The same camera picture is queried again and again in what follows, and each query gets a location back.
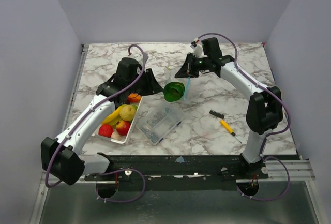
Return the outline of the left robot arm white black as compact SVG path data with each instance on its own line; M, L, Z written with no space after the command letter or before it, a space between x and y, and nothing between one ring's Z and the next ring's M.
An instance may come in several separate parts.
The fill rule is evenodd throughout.
M116 73L98 86L81 115L56 138L46 137L42 141L42 168L46 175L53 175L68 185L88 174L98 174L103 180L111 179L115 168L109 159L100 154L91 160L81 159L82 148L101 122L124 104L131 93L149 96L162 91L152 69L146 69L133 58L122 58Z

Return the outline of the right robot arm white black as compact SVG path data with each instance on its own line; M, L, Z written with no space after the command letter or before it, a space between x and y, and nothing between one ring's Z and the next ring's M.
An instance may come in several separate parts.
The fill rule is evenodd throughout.
M175 74L176 78L197 78L203 71L211 72L234 86L247 100L246 123L250 129L246 147L242 153L244 162L238 165L238 173L250 178L257 172L266 138L283 119L281 91L267 87L246 73L238 64L237 56L223 55L216 37L196 38L192 53Z

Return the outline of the green leafy vegetable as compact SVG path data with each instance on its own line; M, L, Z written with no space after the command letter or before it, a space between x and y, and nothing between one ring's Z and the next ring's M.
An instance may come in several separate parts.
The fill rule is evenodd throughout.
M167 102L180 100L185 92L185 86L181 82L170 82L163 89L163 96Z

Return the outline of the clear zip top bag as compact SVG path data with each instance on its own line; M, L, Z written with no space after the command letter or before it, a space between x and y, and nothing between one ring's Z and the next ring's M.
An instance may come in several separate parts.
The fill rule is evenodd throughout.
M167 102L188 103L190 100L190 78L176 78L180 66L164 69L166 83L163 88L163 97Z

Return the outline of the yellow lemon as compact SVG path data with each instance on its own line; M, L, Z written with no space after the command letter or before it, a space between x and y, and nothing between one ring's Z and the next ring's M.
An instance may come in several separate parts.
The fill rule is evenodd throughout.
M119 115L124 121L132 121L136 115L135 105L125 105L121 108Z

